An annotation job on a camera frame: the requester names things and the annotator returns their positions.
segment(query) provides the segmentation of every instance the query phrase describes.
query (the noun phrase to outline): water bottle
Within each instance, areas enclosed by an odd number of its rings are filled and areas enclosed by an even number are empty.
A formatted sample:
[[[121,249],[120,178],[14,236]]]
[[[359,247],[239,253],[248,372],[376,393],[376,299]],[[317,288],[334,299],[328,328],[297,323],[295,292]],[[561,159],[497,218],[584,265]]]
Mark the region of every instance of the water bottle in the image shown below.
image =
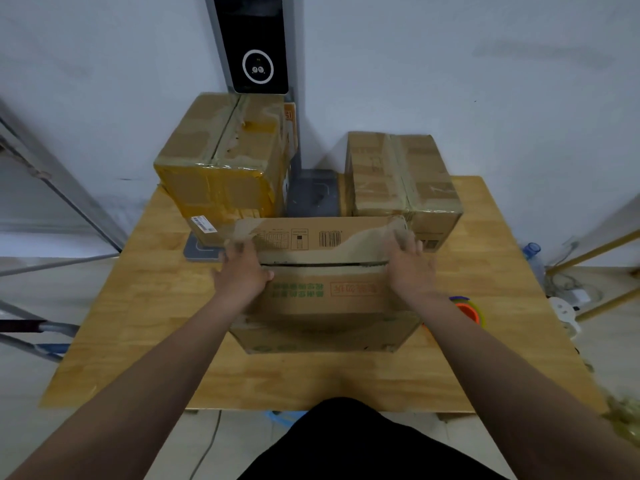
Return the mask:
[[[545,265],[542,263],[540,256],[538,253],[542,250],[540,245],[535,242],[530,242],[526,246],[522,248],[522,254],[524,254],[525,259],[529,263],[529,266],[533,272],[533,275],[536,277],[538,284],[540,284],[540,288],[545,290]]]

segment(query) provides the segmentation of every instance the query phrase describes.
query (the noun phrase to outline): gray base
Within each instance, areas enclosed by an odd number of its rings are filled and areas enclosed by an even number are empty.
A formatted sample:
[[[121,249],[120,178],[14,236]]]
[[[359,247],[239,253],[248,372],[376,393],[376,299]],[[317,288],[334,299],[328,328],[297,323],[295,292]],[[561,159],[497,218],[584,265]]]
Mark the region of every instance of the gray base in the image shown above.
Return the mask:
[[[337,217],[340,215],[338,179],[333,170],[300,170],[289,187],[287,217]],[[194,262],[220,262],[224,248],[208,248],[191,233],[184,257]]]

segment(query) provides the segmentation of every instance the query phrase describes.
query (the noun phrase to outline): person's left hand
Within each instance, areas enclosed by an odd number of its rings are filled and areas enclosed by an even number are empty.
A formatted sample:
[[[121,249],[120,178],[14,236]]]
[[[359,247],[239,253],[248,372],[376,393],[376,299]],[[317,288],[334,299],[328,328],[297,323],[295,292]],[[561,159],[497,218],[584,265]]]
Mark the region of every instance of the person's left hand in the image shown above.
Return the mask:
[[[229,242],[225,247],[222,269],[212,273],[216,288],[214,300],[233,314],[240,313],[273,279],[273,271],[260,267],[251,240]]]

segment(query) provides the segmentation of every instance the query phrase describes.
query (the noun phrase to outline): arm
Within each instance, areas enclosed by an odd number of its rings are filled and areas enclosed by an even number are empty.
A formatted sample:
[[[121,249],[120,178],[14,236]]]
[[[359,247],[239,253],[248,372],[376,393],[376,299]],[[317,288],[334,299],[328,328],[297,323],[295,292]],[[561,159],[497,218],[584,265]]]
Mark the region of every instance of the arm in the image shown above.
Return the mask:
[[[8,480],[144,478],[229,325],[272,278],[251,242],[228,248],[210,302],[78,409]]]
[[[640,455],[606,421],[469,320],[435,288],[411,238],[388,242],[393,290],[424,320],[519,479],[640,478]]]

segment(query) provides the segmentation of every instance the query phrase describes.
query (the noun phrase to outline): black pants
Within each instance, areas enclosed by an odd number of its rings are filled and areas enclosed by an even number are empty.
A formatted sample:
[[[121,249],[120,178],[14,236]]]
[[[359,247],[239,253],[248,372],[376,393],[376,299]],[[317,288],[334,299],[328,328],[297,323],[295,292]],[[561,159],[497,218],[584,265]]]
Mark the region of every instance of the black pants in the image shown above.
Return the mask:
[[[240,476],[502,479],[490,468],[347,397],[311,409]]]

